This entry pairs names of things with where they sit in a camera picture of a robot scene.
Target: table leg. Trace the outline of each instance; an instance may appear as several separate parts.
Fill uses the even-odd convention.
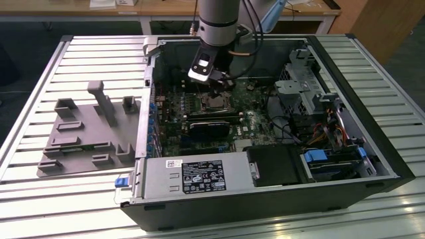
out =
[[[150,16],[141,16],[140,17],[140,25],[141,25],[142,34],[144,35],[152,35]]]
[[[336,16],[326,16],[321,21],[316,34],[328,34]]]
[[[53,27],[52,27],[52,22],[50,21],[44,21],[41,22],[42,24],[42,27],[46,31],[52,31],[53,30]]]

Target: circuit board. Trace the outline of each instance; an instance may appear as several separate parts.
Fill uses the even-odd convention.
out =
[[[237,143],[246,142],[242,139],[250,140],[250,145],[277,143],[262,109],[264,98],[265,88],[256,88],[249,81],[238,81],[234,89],[214,99],[208,97],[208,93],[186,93],[184,89],[176,88],[158,96],[162,156],[189,155],[190,151],[200,149],[216,149],[220,153],[236,152],[240,151]],[[213,117],[212,121],[230,122],[228,135],[217,140],[190,140],[190,124],[204,122],[209,114],[220,113],[228,115]]]

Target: sticker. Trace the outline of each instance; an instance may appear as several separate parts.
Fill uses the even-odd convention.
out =
[[[125,14],[125,15],[136,15],[136,11],[120,11],[118,14]]]
[[[221,160],[184,163],[181,171],[185,194],[225,190]]]
[[[165,167],[166,168],[180,168],[181,164],[182,164],[182,160],[177,159],[177,160],[166,160],[165,161]]]

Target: vertical post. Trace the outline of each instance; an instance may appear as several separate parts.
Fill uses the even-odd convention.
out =
[[[150,30],[150,16],[141,16],[140,17],[140,25],[141,25],[141,32],[145,36],[152,35]]]
[[[104,94],[104,83],[102,81],[89,81],[86,87],[88,93],[90,93],[97,101],[98,108],[104,113],[108,124],[110,127],[117,126],[117,120],[114,118],[114,109],[109,98]]]
[[[316,34],[328,34],[336,16],[325,16],[320,22]]]

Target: motherboard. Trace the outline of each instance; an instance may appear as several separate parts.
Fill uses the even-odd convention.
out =
[[[210,97],[197,86],[157,89],[162,156],[242,151],[252,145],[280,142],[264,109],[266,87],[238,81],[230,92]]]

